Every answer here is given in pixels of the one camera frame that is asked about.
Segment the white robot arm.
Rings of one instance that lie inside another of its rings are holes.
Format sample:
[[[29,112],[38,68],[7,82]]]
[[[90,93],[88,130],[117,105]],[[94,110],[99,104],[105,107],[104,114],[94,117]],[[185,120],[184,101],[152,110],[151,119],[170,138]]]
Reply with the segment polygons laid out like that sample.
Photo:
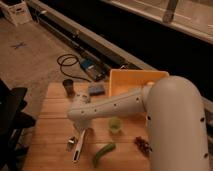
[[[164,77],[95,102],[78,93],[68,118],[82,131],[96,118],[134,114],[147,119],[151,171],[210,171],[202,97],[184,77]]]

